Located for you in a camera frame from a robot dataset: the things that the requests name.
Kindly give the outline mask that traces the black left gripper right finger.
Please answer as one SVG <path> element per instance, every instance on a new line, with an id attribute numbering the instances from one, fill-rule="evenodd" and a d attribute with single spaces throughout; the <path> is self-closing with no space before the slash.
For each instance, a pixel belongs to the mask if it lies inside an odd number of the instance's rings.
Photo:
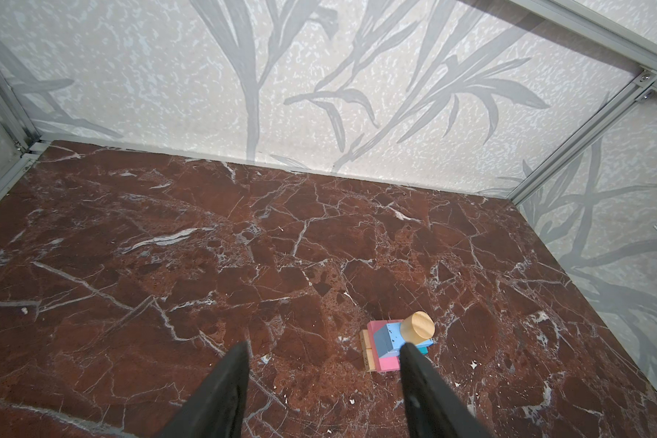
<path id="1" fill-rule="evenodd" d="M 416 346 L 401 346 L 399 360 L 410 437 L 492 437 Z"/>

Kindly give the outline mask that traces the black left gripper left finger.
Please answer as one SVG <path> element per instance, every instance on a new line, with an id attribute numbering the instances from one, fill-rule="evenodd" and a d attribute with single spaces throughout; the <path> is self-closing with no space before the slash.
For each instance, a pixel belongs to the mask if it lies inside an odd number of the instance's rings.
<path id="1" fill-rule="evenodd" d="M 215 365 L 158 437 L 239 437 L 249 381 L 247 344 L 239 342 Z"/>

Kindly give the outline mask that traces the pink block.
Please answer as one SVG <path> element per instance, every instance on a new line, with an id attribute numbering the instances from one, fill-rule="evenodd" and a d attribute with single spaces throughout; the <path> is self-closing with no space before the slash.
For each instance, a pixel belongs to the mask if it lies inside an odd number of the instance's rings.
<path id="1" fill-rule="evenodd" d="M 405 343 L 400 333 L 401 322 L 401 319 L 391 319 L 368 323 L 376 372 L 400 370 L 400 350 Z"/>

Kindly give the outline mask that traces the light blue long block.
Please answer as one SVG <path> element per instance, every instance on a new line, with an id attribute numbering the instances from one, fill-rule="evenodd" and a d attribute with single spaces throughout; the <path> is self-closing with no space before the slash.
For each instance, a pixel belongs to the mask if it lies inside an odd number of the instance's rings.
<path id="1" fill-rule="evenodd" d="M 406 343 L 412 343 L 422 354 L 434 344 L 435 325 L 424 312 L 399 321 L 371 321 L 368 331 L 378 359 L 398 357 Z"/>

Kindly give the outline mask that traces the natural wood cylinder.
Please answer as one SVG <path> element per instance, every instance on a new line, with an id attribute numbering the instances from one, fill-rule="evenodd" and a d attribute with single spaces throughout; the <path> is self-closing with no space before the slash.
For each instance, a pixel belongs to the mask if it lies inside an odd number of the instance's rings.
<path id="1" fill-rule="evenodd" d="M 400 323 L 400 333 L 405 342 L 414 345 L 431 342 L 435 334 L 434 321 L 424 311 L 414 312 Z"/>

